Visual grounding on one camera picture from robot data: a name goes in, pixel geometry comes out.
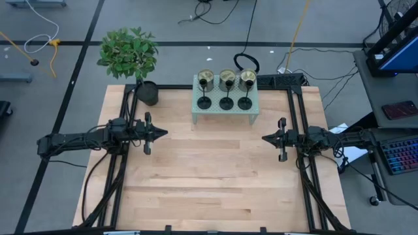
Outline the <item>dark red phone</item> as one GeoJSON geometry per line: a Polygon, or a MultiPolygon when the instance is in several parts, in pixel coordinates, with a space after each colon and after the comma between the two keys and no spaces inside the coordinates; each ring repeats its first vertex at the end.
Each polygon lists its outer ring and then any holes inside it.
{"type": "Polygon", "coordinates": [[[402,101],[392,104],[385,104],[381,107],[386,118],[396,120],[418,115],[418,107],[413,101],[402,101]]]}

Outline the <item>grey metal floor base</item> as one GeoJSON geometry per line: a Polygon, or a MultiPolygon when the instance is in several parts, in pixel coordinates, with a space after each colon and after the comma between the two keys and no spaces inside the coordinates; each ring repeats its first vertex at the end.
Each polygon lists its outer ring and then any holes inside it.
{"type": "Polygon", "coordinates": [[[0,72],[0,82],[25,82],[31,83],[32,76],[29,73],[2,73],[0,72]]]}
{"type": "Polygon", "coordinates": [[[5,0],[5,3],[16,8],[32,7],[66,7],[65,0],[5,0]]]}

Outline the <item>black floor object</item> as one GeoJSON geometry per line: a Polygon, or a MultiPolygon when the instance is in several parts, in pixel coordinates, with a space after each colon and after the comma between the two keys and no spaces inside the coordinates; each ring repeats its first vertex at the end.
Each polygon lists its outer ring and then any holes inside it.
{"type": "Polygon", "coordinates": [[[0,118],[11,116],[12,114],[13,110],[10,106],[10,102],[0,101],[0,118]]]}

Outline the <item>pale green perforated metal shelf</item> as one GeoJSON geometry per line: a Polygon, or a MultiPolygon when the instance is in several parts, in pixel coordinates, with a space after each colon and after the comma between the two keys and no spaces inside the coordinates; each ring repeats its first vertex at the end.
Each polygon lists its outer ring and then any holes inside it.
{"type": "Polygon", "coordinates": [[[192,94],[192,106],[191,113],[193,118],[193,123],[197,123],[198,115],[206,114],[226,114],[226,115],[245,115],[249,116],[249,124],[253,125],[257,116],[259,115],[259,95],[257,90],[257,83],[252,87],[248,93],[248,98],[252,101],[252,106],[249,110],[243,110],[238,106],[238,100],[246,96],[246,87],[244,90],[240,90],[236,86],[229,92],[229,98],[234,102],[234,106],[230,110],[224,110],[220,107],[219,102],[222,98],[227,96],[226,91],[222,91],[219,88],[219,75],[215,75],[213,79],[214,88],[209,92],[205,92],[205,96],[208,97],[212,103],[208,109],[201,109],[198,107],[197,101],[203,96],[203,91],[201,85],[199,84],[198,75],[195,74],[193,77],[193,94],[192,94]]]}

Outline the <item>black stemmed candlestick holder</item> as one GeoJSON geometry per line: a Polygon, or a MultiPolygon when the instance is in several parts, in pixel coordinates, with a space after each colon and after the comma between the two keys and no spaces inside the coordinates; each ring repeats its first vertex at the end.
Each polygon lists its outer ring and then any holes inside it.
{"type": "Polygon", "coordinates": [[[234,85],[234,82],[232,80],[227,80],[225,82],[225,87],[227,89],[227,95],[219,101],[219,106],[223,110],[230,110],[234,105],[233,100],[229,97],[229,92],[230,92],[231,88],[233,87],[233,85],[234,85]]]}
{"type": "Polygon", "coordinates": [[[245,85],[246,85],[246,96],[239,98],[238,107],[242,110],[249,110],[252,107],[252,101],[251,99],[248,98],[248,93],[250,89],[253,87],[254,82],[253,80],[246,80],[245,85]]]}
{"type": "Polygon", "coordinates": [[[208,82],[206,79],[199,80],[199,85],[202,88],[202,96],[197,100],[197,106],[202,110],[207,110],[212,105],[212,101],[206,96],[205,89],[208,82]]]}

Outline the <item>grey side desk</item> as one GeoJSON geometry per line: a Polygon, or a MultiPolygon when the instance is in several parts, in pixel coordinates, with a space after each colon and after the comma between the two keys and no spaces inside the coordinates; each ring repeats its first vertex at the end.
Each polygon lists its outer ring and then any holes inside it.
{"type": "MultiPolygon", "coordinates": [[[[367,56],[362,50],[353,53],[355,64],[364,85],[372,112],[355,123],[365,129],[373,129],[378,142],[418,138],[418,114],[390,120],[382,106],[402,101],[412,101],[418,106],[418,75],[398,74],[395,77],[373,77],[366,64],[367,56]]],[[[384,188],[418,207],[418,170],[392,175],[381,149],[375,156],[384,188]]]]}

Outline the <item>backlit rainbow keyboard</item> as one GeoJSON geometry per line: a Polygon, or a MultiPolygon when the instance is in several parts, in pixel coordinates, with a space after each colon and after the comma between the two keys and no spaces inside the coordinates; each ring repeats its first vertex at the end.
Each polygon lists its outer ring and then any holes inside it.
{"type": "Polygon", "coordinates": [[[418,138],[383,141],[379,150],[391,175],[418,170],[418,138]]]}

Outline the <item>white paper sheet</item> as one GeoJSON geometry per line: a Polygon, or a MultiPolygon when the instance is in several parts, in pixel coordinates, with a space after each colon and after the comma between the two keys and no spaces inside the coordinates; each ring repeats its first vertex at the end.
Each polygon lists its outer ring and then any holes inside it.
{"type": "MultiPolygon", "coordinates": [[[[342,123],[335,127],[329,127],[329,131],[335,134],[342,133],[343,131],[347,130],[348,126],[345,123],[342,123]]],[[[344,148],[344,155],[347,157],[346,163],[343,163],[344,159],[336,158],[336,157],[330,157],[332,160],[335,160],[335,162],[338,164],[339,167],[345,166],[347,163],[350,163],[362,155],[364,155],[366,151],[364,149],[359,149],[356,147],[345,147],[344,148]]]]}

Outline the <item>black aluminium table frame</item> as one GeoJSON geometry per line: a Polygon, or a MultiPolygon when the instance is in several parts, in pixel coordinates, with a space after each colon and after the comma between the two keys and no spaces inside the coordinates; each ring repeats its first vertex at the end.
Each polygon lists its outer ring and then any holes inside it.
{"type": "Polygon", "coordinates": [[[302,90],[304,106],[290,106],[296,95],[260,91],[260,113],[248,116],[191,116],[189,89],[163,89],[156,106],[138,104],[135,116],[152,115],[167,130],[150,155],[130,147],[119,202],[110,201],[104,222],[120,230],[306,232],[306,213],[297,153],[279,151],[263,140],[276,132],[278,120],[287,127],[326,126],[316,87],[302,90]]]}

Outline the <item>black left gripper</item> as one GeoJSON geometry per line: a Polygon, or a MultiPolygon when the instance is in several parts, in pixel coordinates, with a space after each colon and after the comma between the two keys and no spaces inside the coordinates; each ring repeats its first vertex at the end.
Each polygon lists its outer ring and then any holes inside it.
{"type": "Polygon", "coordinates": [[[133,138],[135,140],[144,141],[144,153],[146,155],[150,155],[152,139],[157,140],[158,138],[161,138],[162,136],[168,134],[168,131],[160,129],[159,127],[152,127],[152,117],[149,112],[146,112],[144,114],[144,123],[146,124],[146,129],[143,133],[136,132],[135,126],[131,128],[131,133],[134,135],[133,138]]]}

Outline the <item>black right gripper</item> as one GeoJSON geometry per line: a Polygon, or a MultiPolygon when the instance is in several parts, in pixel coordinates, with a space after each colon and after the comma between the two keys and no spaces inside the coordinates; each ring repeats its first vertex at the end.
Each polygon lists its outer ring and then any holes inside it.
{"type": "Polygon", "coordinates": [[[287,152],[285,150],[286,147],[295,146],[288,143],[287,140],[287,132],[285,130],[285,127],[287,125],[286,119],[284,117],[280,118],[278,121],[278,127],[279,132],[276,131],[272,134],[268,134],[265,136],[262,136],[262,139],[269,144],[272,144],[273,146],[278,146],[278,140],[279,140],[279,147],[280,147],[280,154],[279,154],[279,162],[285,162],[287,160],[287,152]]]}

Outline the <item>green leafy plant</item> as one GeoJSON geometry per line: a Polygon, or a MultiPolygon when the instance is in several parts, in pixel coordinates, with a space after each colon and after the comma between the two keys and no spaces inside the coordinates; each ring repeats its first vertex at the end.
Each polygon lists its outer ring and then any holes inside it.
{"type": "Polygon", "coordinates": [[[141,82],[156,67],[159,51],[154,38],[141,27],[109,31],[102,39],[97,64],[116,79],[133,76],[141,82]]]}

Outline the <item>yellow rod with black foot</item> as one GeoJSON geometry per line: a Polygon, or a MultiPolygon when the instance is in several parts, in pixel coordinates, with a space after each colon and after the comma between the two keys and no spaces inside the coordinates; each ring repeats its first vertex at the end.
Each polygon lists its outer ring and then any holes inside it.
{"type": "Polygon", "coordinates": [[[10,40],[3,32],[0,31],[0,36],[2,36],[7,42],[9,42],[17,51],[19,51],[22,55],[24,55],[30,62],[32,66],[37,66],[39,64],[39,61],[36,59],[33,59],[31,56],[29,56],[27,53],[25,53],[17,44],[15,44],[12,40],[10,40]]]}

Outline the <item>black plant pot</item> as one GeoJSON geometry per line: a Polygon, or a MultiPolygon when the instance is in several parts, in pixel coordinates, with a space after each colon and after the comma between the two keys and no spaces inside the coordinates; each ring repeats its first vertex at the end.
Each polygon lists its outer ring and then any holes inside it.
{"type": "Polygon", "coordinates": [[[142,82],[135,89],[135,95],[138,100],[147,106],[154,106],[159,101],[159,89],[156,83],[151,81],[142,82]]]}

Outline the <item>black perforated bracket plate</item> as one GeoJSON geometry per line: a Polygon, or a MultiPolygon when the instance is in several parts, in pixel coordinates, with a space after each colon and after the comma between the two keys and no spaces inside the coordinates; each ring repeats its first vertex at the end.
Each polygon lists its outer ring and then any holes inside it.
{"type": "Polygon", "coordinates": [[[291,90],[298,95],[302,94],[302,86],[307,79],[302,73],[270,74],[257,76],[257,88],[259,90],[291,90]]]}

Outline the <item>monitor with blue screen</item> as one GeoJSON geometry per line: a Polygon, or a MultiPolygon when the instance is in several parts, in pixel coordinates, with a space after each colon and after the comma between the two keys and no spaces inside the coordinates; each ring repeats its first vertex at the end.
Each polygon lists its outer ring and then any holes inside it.
{"type": "Polygon", "coordinates": [[[418,73],[418,35],[391,50],[378,63],[378,69],[385,72],[418,73]]]}

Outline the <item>silver metal candle cup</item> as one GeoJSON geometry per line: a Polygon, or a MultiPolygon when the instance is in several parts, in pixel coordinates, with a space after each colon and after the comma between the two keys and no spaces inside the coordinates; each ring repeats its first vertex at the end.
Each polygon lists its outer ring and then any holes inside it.
{"type": "Polygon", "coordinates": [[[219,74],[219,88],[227,92],[234,88],[236,73],[232,69],[223,69],[219,74]]]}
{"type": "Polygon", "coordinates": [[[200,70],[197,74],[197,80],[200,90],[211,92],[214,88],[214,73],[210,69],[200,70]]]}
{"type": "Polygon", "coordinates": [[[244,69],[240,72],[238,88],[240,91],[251,91],[256,83],[257,75],[252,69],[244,69]]]}

